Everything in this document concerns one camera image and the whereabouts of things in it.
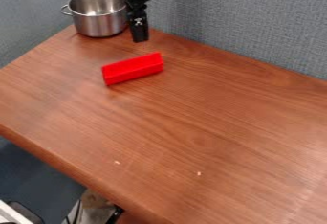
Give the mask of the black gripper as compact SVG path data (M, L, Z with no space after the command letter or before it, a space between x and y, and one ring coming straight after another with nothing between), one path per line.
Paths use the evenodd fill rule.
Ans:
M147 5L127 3L128 6L128 22L135 43L144 42L150 39L148 33L148 18Z

